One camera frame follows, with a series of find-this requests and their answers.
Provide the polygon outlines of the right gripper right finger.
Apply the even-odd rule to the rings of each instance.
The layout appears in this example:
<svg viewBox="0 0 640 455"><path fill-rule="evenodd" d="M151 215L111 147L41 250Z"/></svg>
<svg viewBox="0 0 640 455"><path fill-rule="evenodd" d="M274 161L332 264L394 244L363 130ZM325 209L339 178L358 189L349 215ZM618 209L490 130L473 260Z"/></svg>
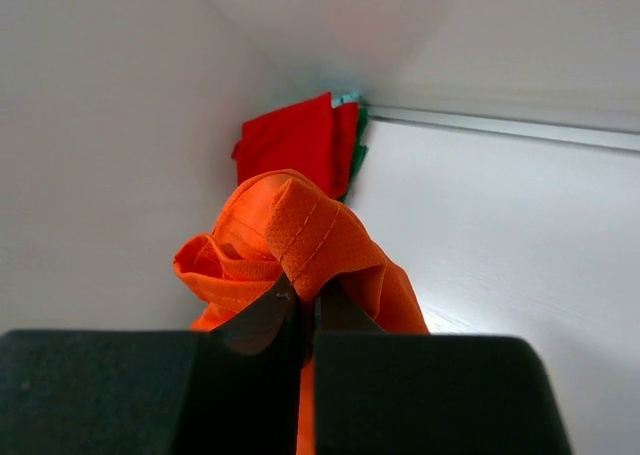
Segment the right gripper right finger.
<svg viewBox="0 0 640 455"><path fill-rule="evenodd" d="M328 282L320 291L315 301L314 323L315 348L358 348L387 335L340 282Z"/></svg>

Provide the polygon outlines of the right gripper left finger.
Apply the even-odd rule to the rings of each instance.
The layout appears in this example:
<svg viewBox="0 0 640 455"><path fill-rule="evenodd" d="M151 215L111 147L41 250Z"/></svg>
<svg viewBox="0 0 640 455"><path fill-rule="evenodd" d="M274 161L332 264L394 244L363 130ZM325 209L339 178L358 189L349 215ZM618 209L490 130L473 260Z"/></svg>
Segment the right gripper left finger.
<svg viewBox="0 0 640 455"><path fill-rule="evenodd" d="M254 356L270 348L300 320L298 296L282 273L274 284L231 320L214 330L214 339L240 355Z"/></svg>

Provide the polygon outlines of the orange t shirt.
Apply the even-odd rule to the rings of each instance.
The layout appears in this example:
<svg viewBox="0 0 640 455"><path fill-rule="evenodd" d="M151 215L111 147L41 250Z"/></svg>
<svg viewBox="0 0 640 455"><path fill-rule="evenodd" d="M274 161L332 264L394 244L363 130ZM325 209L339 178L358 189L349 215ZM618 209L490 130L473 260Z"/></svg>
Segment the orange t shirt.
<svg viewBox="0 0 640 455"><path fill-rule="evenodd" d="M418 454L436 446L432 390L418 384L428 330L412 285L357 216L303 175L243 182L173 268L206 305L185 343L176 453ZM297 330L254 356L217 342L214 330L282 273L298 296ZM340 282L387 335L358 348L315 348L315 301L328 282Z"/></svg>

